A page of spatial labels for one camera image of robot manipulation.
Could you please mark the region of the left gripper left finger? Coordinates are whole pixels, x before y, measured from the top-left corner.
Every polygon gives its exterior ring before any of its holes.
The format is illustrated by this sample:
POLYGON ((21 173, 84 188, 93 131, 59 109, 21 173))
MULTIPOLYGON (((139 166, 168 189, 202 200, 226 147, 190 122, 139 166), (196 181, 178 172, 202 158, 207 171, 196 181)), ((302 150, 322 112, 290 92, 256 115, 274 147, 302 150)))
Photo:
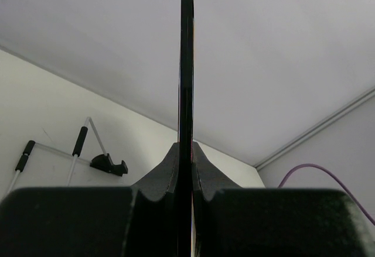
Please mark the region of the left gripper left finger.
POLYGON ((176 256, 179 145, 129 187, 30 187, 1 202, 2 256, 176 256))

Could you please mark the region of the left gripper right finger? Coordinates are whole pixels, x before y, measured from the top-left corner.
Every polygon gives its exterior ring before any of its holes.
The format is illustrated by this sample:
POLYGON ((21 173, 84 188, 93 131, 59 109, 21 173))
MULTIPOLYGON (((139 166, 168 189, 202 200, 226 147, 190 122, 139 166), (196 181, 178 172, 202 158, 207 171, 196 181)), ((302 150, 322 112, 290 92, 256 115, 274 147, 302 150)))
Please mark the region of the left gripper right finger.
POLYGON ((196 256, 373 256, 359 208, 331 189, 242 188, 192 145, 196 256))

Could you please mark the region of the white board with black frame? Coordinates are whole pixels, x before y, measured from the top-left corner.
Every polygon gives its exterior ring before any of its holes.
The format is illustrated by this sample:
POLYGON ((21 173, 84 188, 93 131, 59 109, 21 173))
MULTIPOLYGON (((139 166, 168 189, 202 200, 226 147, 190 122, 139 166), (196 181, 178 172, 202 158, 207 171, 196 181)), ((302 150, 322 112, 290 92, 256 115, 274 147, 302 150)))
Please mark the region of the white board with black frame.
POLYGON ((178 256, 191 255, 194 0, 180 2, 178 256))

